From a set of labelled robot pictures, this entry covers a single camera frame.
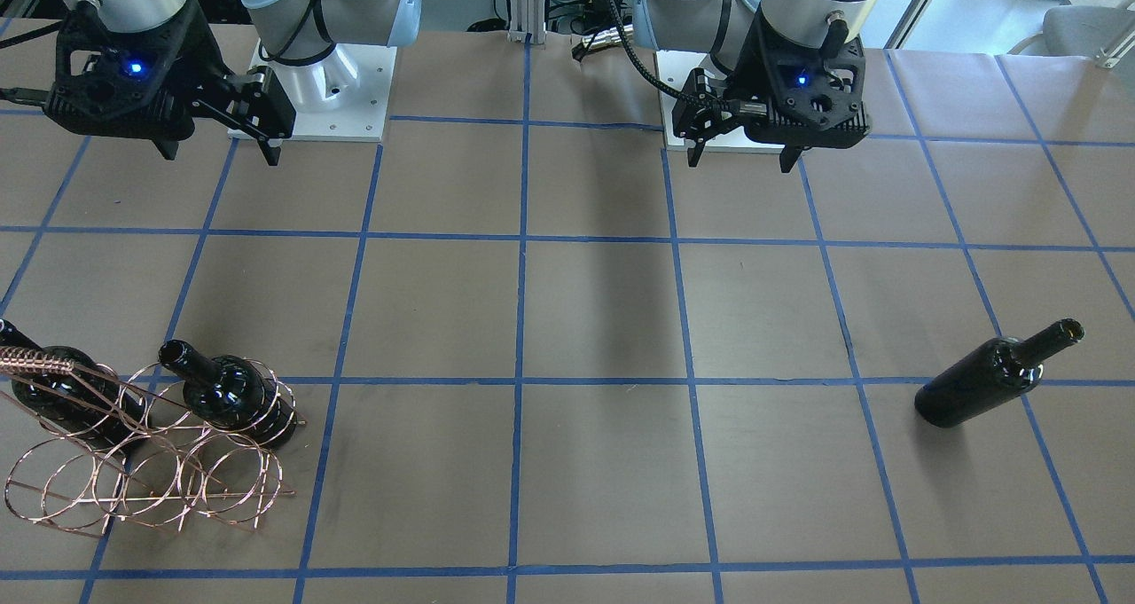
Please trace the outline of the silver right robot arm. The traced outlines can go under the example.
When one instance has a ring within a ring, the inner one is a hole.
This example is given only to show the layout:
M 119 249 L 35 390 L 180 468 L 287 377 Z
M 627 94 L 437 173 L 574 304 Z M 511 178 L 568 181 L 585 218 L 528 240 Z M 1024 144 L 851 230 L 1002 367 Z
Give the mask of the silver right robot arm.
M 199 0 L 62 1 L 52 86 L 5 89 L 5 99 L 74 134 L 148 140 L 168 160 L 208 118 L 243 132 L 270 165 L 297 114 L 356 92 L 346 47 L 407 47 L 421 17 L 419 0 L 239 0 L 261 62 L 235 72 Z

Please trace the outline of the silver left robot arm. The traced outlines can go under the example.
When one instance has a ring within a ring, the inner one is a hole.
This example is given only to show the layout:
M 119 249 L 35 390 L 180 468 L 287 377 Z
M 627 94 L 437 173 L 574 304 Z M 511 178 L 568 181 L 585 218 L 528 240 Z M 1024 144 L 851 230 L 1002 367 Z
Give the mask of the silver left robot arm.
M 860 31 L 877 0 L 632 0 L 637 47 L 692 51 L 707 65 L 676 82 L 670 126 L 696 167 L 712 139 L 742 131 L 777 145 L 790 171 L 812 148 L 848 150 L 872 131 Z

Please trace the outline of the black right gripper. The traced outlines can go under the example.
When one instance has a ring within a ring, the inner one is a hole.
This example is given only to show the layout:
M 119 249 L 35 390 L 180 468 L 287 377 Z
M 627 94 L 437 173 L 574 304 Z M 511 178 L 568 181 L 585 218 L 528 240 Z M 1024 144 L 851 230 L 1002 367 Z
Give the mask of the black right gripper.
M 174 161 L 196 119 L 258 140 L 269 167 L 294 132 L 296 110 L 267 66 L 236 74 L 196 0 L 158 27 L 114 33 L 90 0 L 62 20 L 44 114 L 83 136 L 142 139 Z

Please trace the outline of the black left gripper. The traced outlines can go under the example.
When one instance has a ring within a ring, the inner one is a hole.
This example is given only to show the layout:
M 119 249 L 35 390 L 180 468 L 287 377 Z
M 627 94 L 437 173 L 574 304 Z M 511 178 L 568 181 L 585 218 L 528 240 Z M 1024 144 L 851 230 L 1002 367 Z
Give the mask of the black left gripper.
M 873 128 L 863 97 L 866 54 L 861 37 L 839 49 L 798 45 L 770 26 L 748 30 L 734 72 L 709 79 L 693 69 L 670 114 L 686 139 L 686 165 L 697 168 L 713 137 L 743 131 L 757 143 L 783 145 L 779 171 L 790 173 L 802 148 L 847 150 Z

